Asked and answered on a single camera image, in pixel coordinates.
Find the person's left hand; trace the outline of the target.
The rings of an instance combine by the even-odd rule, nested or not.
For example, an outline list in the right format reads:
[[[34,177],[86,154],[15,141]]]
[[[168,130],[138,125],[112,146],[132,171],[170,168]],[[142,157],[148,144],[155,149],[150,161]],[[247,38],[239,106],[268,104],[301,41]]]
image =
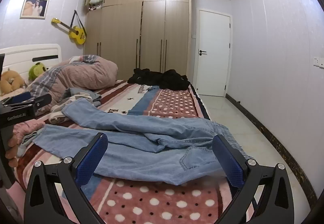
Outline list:
[[[10,167],[14,168],[18,166],[17,161],[17,152],[18,152],[18,140],[16,136],[12,135],[10,140],[8,141],[9,149],[5,153],[5,157],[8,159],[8,164]]]

